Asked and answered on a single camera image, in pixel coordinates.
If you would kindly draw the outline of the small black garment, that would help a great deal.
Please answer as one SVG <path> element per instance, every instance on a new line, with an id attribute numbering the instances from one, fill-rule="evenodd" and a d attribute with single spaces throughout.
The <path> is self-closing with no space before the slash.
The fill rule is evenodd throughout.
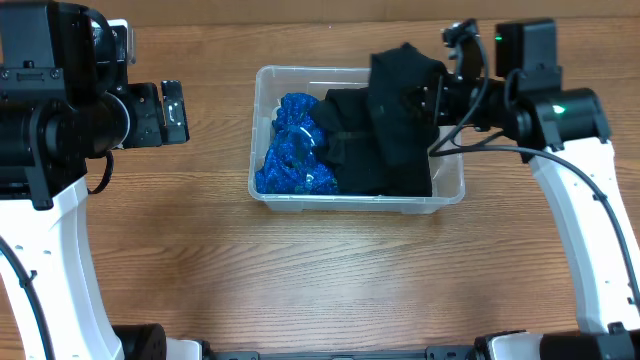
<path id="1" fill-rule="evenodd" d="M 445 71 L 409 43 L 370 57 L 367 108 L 391 196 L 430 197 L 428 148 L 439 129 L 422 115 L 424 87 Z"/>

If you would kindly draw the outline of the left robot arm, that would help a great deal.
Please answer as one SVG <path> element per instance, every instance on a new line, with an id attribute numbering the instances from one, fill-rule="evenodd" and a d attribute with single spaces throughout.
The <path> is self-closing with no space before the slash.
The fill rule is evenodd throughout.
<path id="1" fill-rule="evenodd" d="M 29 359 L 201 359 L 158 324 L 114 325 L 91 256 L 90 159 L 189 138 L 180 82 L 133 83 L 122 19 L 57 1 L 1 5 L 1 278 Z"/>

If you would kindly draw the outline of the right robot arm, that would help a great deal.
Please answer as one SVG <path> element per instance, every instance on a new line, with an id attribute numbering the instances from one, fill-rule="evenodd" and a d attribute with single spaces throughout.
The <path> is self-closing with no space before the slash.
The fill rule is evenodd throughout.
<path id="1" fill-rule="evenodd" d="M 566 90 L 550 18 L 503 22 L 489 57 L 477 23 L 442 32 L 455 64 L 423 86 L 420 114 L 448 126 L 431 157 L 518 154 L 554 217 L 576 296 L 575 333 L 512 330 L 429 359 L 635 359 L 639 355 L 639 246 L 619 191 L 611 128 L 596 93 Z"/>

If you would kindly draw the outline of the blue sequin garment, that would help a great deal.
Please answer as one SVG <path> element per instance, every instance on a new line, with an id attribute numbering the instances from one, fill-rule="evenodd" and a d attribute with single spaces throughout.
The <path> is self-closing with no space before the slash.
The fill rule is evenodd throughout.
<path id="1" fill-rule="evenodd" d="M 334 171 L 320 161 L 315 150 L 327 144 L 325 131 L 312 119 L 319 103 L 305 93 L 287 93 L 280 99 L 271 122 L 273 139 L 263 166 L 256 171 L 260 194 L 336 195 Z"/>

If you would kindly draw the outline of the large black garment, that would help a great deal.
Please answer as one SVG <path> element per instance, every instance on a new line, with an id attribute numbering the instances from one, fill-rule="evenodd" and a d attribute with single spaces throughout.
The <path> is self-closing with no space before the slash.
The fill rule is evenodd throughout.
<path id="1" fill-rule="evenodd" d="M 330 89 L 311 109 L 326 139 L 316 157 L 333 170 L 346 195 L 382 195 L 389 187 L 366 100 L 365 88 Z"/>

